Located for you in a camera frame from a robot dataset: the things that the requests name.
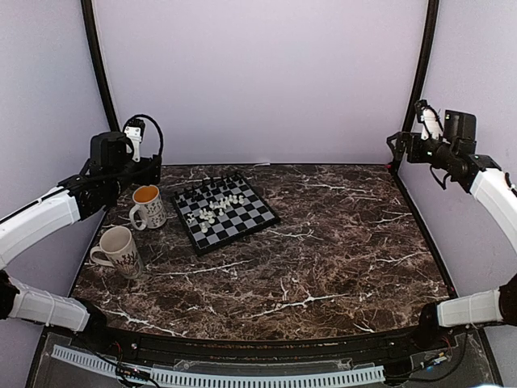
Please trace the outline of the black grey chess board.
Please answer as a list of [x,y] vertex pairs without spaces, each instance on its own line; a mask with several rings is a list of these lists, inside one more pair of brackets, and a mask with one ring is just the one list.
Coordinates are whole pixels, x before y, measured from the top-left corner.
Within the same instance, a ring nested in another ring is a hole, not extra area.
[[280,222],[275,210],[238,171],[175,192],[170,202],[198,256]]

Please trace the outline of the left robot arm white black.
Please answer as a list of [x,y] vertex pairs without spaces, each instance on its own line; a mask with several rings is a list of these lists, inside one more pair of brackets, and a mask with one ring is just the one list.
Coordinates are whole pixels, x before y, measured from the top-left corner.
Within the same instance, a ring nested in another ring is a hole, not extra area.
[[[1,267],[50,234],[116,205],[130,185],[158,183],[162,155],[139,156],[140,137],[105,132],[90,141],[90,156],[76,174],[1,220]],[[1,317],[82,331],[96,352],[108,352],[113,333],[104,314],[89,302],[61,297],[1,272]]]

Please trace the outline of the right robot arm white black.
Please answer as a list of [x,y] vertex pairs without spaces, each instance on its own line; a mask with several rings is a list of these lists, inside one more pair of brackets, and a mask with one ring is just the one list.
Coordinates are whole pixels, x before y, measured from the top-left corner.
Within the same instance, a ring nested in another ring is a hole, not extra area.
[[[422,139],[418,133],[399,132],[386,143],[394,162],[406,157],[409,163],[426,163],[432,170],[446,171],[445,178],[457,182],[480,203],[516,247],[516,186],[490,156],[475,152],[474,140]],[[426,306],[412,343],[428,351],[443,338],[444,327],[478,324],[516,324],[515,276],[496,289]]]

